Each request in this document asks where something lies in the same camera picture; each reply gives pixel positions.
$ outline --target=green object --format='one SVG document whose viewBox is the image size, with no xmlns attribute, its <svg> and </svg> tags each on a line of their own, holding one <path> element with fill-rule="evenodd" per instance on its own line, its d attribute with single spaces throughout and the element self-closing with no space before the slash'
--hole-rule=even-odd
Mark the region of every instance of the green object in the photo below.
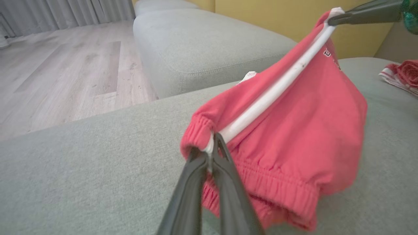
<svg viewBox="0 0 418 235">
<path fill-rule="evenodd" d="M 418 35 L 418 1 L 375 0 L 328 20 L 332 26 L 398 22 L 403 18 L 406 29 Z"/>
<path fill-rule="evenodd" d="M 418 1 L 411 4 L 410 0 L 404 0 L 401 8 L 406 29 L 418 35 Z"/>
</svg>

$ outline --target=laminate flooring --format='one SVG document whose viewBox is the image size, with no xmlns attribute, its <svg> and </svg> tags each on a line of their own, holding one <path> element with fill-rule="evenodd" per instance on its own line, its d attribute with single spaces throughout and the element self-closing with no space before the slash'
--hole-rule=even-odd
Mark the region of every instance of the laminate flooring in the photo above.
<svg viewBox="0 0 418 235">
<path fill-rule="evenodd" d="M 0 141 L 158 99 L 133 21 L 9 39 L 0 50 Z"/>
</svg>

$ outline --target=gray sofa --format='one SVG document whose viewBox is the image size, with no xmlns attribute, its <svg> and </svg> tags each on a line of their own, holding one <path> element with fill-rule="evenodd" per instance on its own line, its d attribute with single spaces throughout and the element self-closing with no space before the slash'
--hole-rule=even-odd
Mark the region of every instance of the gray sofa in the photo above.
<svg viewBox="0 0 418 235">
<path fill-rule="evenodd" d="M 368 102 L 363 155 L 349 189 L 317 207 L 318 235 L 418 233 L 418 102 L 382 82 L 390 61 L 340 60 Z M 154 234 L 182 167 L 193 112 L 228 83 L 0 143 L 1 234 Z M 219 221 L 203 212 L 203 234 Z M 298 235 L 287 225 L 268 234 Z"/>
<path fill-rule="evenodd" d="M 159 98 L 241 80 L 296 45 L 272 31 L 196 8 L 182 0 L 135 5 L 135 44 Z"/>
</svg>

